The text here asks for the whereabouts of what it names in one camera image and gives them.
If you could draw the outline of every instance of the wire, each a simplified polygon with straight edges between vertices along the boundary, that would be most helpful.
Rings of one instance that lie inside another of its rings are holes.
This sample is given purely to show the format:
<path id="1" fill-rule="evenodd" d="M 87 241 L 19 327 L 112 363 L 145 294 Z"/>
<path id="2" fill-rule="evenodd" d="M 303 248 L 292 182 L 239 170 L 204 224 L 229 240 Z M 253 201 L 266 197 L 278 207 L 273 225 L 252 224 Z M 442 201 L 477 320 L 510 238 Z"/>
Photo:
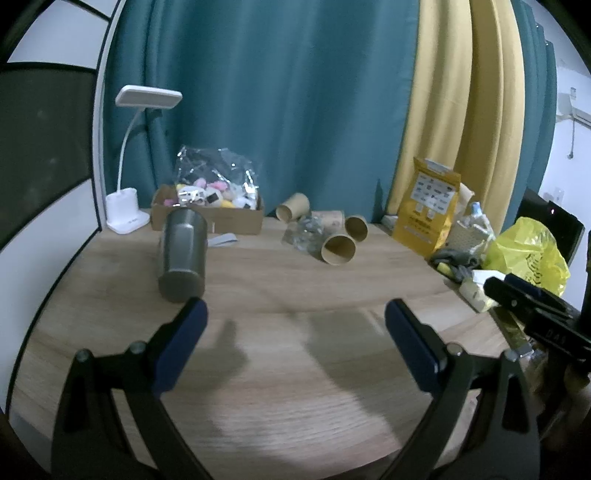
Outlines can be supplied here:
<path id="1" fill-rule="evenodd" d="M 574 157 L 574 115 L 573 115 L 573 139 L 570 143 L 570 153 L 567 155 L 569 160 L 572 160 Z"/>

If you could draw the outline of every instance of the pink plush toy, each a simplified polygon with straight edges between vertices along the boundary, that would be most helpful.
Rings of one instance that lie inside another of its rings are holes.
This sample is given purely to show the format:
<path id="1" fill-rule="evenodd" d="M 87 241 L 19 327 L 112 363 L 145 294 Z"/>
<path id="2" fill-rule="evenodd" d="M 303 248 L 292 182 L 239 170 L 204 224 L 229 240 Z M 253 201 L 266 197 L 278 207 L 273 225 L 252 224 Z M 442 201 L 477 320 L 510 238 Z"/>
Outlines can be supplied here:
<path id="1" fill-rule="evenodd" d="M 199 187 L 200 189 L 204 189 L 207 186 L 207 182 L 205 179 L 197 179 L 193 182 L 194 187 Z"/>
<path id="2" fill-rule="evenodd" d="M 225 181 L 214 181 L 213 183 L 208 183 L 208 187 L 213 187 L 220 192 L 225 192 L 228 189 L 228 184 Z"/>

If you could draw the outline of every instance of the white desk lamp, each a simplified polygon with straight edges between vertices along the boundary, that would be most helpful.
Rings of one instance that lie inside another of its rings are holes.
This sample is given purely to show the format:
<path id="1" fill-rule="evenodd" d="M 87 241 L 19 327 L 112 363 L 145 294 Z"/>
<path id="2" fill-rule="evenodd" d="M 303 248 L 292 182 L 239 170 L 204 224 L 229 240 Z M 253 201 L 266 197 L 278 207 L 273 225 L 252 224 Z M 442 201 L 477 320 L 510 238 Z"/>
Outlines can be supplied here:
<path id="1" fill-rule="evenodd" d="M 150 221 L 150 215 L 139 209 L 138 191 L 134 188 L 121 190 L 123 155 L 125 154 L 125 145 L 127 144 L 129 133 L 140 113 L 147 108 L 170 109 L 175 107 L 182 98 L 183 94 L 175 90 L 164 90 L 162 88 L 143 87 L 140 85 L 125 85 L 115 98 L 115 105 L 117 106 L 137 108 L 121 144 L 117 191 L 109 193 L 105 199 L 107 225 L 116 233 L 131 233 Z"/>

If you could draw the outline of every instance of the stainless steel cup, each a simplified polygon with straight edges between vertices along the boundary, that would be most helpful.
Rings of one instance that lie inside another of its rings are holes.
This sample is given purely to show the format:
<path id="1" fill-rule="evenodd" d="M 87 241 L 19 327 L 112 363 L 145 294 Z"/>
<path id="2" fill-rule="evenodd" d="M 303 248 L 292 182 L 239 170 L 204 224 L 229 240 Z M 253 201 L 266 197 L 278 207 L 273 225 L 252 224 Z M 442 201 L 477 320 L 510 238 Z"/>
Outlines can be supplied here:
<path id="1" fill-rule="evenodd" d="M 168 214 L 158 253 L 158 288 L 168 301 L 185 302 L 205 291 L 207 221 L 194 210 Z"/>

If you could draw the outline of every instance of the yellow package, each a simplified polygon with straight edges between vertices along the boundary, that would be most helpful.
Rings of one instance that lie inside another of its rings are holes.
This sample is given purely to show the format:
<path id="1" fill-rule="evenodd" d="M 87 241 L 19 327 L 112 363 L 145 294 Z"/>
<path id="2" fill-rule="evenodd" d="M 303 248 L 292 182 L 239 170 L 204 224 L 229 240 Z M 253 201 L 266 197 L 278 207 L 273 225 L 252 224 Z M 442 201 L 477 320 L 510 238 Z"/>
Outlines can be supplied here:
<path id="1" fill-rule="evenodd" d="M 569 266 L 550 230 L 527 217 L 518 218 L 491 242 L 482 268 L 513 273 L 555 295 L 563 294 L 570 277 Z"/>
<path id="2" fill-rule="evenodd" d="M 426 258 L 441 248 L 452 227 L 461 180 L 448 167 L 415 158 L 392 237 Z"/>

